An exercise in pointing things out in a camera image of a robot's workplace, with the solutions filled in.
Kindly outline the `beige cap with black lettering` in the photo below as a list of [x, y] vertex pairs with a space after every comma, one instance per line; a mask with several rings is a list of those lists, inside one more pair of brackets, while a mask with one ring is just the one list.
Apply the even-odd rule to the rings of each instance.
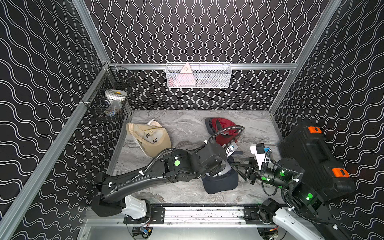
[[163, 126], [159, 128], [147, 124], [128, 123], [126, 128], [127, 133], [133, 137], [147, 157], [154, 158], [162, 150], [172, 147], [170, 136]]

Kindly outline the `white baseball cap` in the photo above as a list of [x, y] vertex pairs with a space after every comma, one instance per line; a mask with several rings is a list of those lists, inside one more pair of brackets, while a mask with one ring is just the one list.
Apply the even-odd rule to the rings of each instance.
[[162, 125], [161, 125], [160, 123], [158, 123], [155, 119], [151, 119], [151, 120], [147, 123], [147, 125], [149, 125], [149, 126], [155, 126], [155, 127], [159, 127], [159, 128], [162, 127]]

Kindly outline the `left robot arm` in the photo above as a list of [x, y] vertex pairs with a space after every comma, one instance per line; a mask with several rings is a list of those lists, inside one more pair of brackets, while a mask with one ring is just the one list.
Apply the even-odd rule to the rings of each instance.
[[101, 173], [96, 178], [98, 193], [91, 208], [99, 217], [124, 214], [134, 220], [149, 217], [146, 200], [133, 198], [133, 193], [158, 185], [189, 182], [206, 174], [215, 175], [225, 168], [226, 150], [207, 143], [195, 150], [167, 148], [140, 169], [122, 175]]

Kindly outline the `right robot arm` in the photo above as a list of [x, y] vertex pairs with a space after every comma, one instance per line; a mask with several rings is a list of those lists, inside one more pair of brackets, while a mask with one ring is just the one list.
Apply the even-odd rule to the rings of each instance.
[[349, 239], [327, 208], [326, 197], [303, 180], [305, 170], [295, 159], [267, 159], [261, 166], [250, 159], [247, 164], [234, 162], [231, 167], [251, 184], [260, 180], [275, 187], [274, 193], [279, 193], [283, 200], [279, 204], [268, 198], [258, 208], [245, 209], [247, 224], [274, 224], [300, 240]]

